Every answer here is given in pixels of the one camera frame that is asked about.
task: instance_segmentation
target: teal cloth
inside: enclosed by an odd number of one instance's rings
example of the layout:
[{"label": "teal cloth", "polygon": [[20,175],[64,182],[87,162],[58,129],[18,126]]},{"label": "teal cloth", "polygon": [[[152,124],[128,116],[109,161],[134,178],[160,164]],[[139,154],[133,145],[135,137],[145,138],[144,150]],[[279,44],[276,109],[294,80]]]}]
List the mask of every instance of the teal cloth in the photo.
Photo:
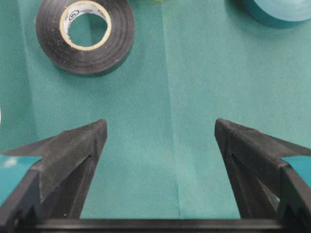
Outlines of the teal cloth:
[{"label": "teal cloth", "polygon": [[0,206],[40,157],[0,155]]},{"label": "teal cloth", "polygon": [[311,156],[298,155],[282,158],[311,188]]},{"label": "teal cloth", "polygon": [[[1,2],[1,149],[105,118],[82,217],[239,218],[215,120],[311,147],[311,23],[269,28],[231,0],[129,2],[132,52],[99,78],[43,53],[41,0]],[[80,32],[92,40],[87,21]]]}]

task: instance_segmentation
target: electrical tape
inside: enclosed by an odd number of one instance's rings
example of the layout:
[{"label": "electrical tape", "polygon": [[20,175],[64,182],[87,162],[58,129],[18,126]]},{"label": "electrical tape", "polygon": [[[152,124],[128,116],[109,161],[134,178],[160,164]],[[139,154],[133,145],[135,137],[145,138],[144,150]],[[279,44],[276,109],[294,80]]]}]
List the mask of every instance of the electrical tape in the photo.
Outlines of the electrical tape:
[{"label": "electrical tape", "polygon": [[243,0],[247,11],[259,22],[290,28],[311,18],[311,0]]},{"label": "electrical tape", "polygon": [[[71,23],[85,13],[107,23],[102,40],[90,47],[69,38]],[[127,0],[43,0],[36,18],[38,41],[59,67],[75,74],[115,70],[127,57],[134,41],[135,23]]]}]

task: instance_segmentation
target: teal tape roll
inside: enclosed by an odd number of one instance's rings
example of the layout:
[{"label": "teal tape roll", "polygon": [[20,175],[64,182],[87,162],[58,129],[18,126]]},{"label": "teal tape roll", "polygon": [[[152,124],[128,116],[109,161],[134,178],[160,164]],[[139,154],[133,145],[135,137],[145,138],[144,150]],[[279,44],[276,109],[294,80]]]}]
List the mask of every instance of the teal tape roll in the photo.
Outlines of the teal tape roll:
[{"label": "teal tape roll", "polygon": [[0,206],[41,157],[0,155]]},{"label": "teal tape roll", "polygon": [[311,0],[243,0],[259,22],[276,28],[293,27],[311,18]]},{"label": "teal tape roll", "polygon": [[283,158],[311,188],[311,156],[299,155]]}]

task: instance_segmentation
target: cardboard tape core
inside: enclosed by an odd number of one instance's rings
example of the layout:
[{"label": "cardboard tape core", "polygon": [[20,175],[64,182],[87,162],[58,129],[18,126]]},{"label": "cardboard tape core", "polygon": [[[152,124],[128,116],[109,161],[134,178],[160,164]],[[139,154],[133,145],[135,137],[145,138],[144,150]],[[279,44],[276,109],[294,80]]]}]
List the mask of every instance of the cardboard tape core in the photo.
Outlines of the cardboard tape core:
[{"label": "cardboard tape core", "polygon": [[[83,46],[76,45],[70,40],[70,37],[69,37],[69,28],[72,22],[77,17],[83,14],[98,15],[99,17],[104,19],[107,23],[107,30],[103,38],[101,39],[101,41],[90,47],[83,47]],[[89,1],[89,0],[77,1],[71,4],[63,12],[61,19],[60,19],[60,32],[61,32],[63,39],[66,41],[67,44],[69,44],[71,47],[77,50],[90,51],[90,50],[95,50],[101,47],[109,38],[111,34],[111,29],[112,29],[111,17],[109,13],[107,12],[107,10],[101,5],[99,5],[98,3],[94,1]]]}]

